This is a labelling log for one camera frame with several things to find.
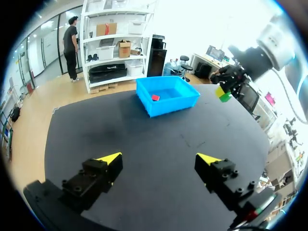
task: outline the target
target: black tabletop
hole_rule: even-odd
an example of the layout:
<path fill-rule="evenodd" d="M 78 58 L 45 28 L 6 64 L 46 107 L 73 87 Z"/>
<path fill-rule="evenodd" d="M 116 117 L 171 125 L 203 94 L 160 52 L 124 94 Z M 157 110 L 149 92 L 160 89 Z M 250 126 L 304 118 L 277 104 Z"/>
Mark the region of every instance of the black tabletop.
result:
<path fill-rule="evenodd" d="M 228 158 L 257 180 L 269 142 L 234 98 L 222 103 L 215 85 L 194 87 L 195 107 L 154 118 L 135 91 L 61 107 L 49 127 L 46 178 L 61 187 L 88 158 L 122 152 L 122 172 L 84 217 L 122 231 L 226 230 L 236 215 L 204 187 L 195 155 Z"/>

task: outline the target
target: computer monitor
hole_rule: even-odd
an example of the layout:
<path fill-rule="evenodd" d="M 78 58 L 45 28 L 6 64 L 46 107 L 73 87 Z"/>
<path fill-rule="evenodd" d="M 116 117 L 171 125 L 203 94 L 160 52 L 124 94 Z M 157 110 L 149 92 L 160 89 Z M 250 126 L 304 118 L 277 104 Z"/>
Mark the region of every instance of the computer monitor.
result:
<path fill-rule="evenodd" d="M 223 57 L 225 56 L 225 52 L 223 52 L 222 50 L 217 50 L 213 46 L 208 47 L 206 54 L 213 57 L 214 59 L 217 59 L 220 62 L 222 61 Z"/>

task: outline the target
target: white box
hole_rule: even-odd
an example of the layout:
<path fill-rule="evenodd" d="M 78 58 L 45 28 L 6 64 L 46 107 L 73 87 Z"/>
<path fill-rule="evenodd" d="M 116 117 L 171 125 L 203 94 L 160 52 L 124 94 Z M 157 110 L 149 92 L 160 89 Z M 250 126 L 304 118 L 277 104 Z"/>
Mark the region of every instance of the white box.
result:
<path fill-rule="evenodd" d="M 128 24 L 128 33 L 141 35 L 144 32 L 145 22 L 130 21 Z"/>
<path fill-rule="evenodd" d="M 139 76 L 142 74 L 143 63 L 138 60 L 125 61 L 125 66 L 129 76 Z"/>
<path fill-rule="evenodd" d="M 98 53 L 98 60 L 113 59 L 115 47 L 116 46 L 114 45 L 96 48 Z"/>
<path fill-rule="evenodd" d="M 102 11 L 104 9 L 106 0 L 91 0 L 88 3 L 87 12 Z"/>

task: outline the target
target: red cube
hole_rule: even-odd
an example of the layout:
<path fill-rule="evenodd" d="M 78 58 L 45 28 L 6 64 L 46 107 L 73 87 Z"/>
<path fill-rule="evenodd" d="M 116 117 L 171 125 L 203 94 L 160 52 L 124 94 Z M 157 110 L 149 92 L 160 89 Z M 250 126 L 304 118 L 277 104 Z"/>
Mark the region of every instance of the red cube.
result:
<path fill-rule="evenodd" d="M 152 95 L 152 100 L 159 101 L 159 96 L 158 95 Z"/>

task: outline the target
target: blue bucket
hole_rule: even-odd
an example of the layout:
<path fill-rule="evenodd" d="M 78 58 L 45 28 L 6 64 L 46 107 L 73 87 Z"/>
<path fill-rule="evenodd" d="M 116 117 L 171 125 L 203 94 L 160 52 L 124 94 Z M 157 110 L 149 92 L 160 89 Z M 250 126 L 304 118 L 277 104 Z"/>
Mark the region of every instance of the blue bucket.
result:
<path fill-rule="evenodd" d="M 194 107 L 200 93 L 178 76 L 139 78 L 137 95 L 150 117 Z M 158 101 L 152 95 L 159 96 Z"/>

